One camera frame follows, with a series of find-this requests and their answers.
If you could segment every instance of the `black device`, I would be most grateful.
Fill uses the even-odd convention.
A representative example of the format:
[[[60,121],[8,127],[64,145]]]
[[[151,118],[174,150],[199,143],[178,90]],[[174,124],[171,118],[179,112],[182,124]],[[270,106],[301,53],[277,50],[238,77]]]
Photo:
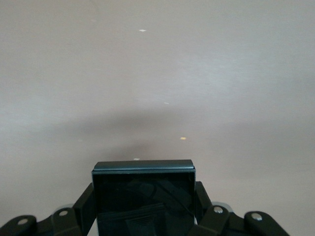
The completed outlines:
[[[98,162],[92,178],[73,207],[15,217],[0,236],[86,236],[95,218],[100,236],[288,236],[264,212],[214,206],[191,160]]]

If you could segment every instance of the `beige floor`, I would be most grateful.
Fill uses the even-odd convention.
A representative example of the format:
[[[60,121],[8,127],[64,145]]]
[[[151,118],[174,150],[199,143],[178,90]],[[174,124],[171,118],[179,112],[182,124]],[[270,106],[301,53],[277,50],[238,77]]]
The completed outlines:
[[[314,235],[314,11],[1,0],[0,225],[75,202],[97,161],[192,159],[213,201]]]

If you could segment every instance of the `gray surface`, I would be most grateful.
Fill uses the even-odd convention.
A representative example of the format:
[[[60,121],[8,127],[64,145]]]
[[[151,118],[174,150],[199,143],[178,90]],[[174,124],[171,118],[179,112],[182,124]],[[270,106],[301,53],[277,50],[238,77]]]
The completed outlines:
[[[212,200],[314,235],[314,11],[1,0],[0,225],[75,202],[97,161],[192,159]]]

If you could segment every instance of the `gray floor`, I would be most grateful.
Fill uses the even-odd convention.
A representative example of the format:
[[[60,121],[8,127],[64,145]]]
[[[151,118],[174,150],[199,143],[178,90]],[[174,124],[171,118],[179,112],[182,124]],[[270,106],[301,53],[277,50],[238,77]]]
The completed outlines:
[[[1,0],[0,225],[75,202],[97,161],[192,159],[213,201],[314,235],[314,11]]]

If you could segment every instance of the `rectangular black box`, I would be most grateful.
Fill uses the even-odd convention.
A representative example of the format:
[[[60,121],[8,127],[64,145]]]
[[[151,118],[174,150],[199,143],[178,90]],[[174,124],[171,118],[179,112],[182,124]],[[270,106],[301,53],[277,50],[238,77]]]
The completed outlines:
[[[98,162],[92,176],[100,236],[185,236],[194,225],[191,160]]]

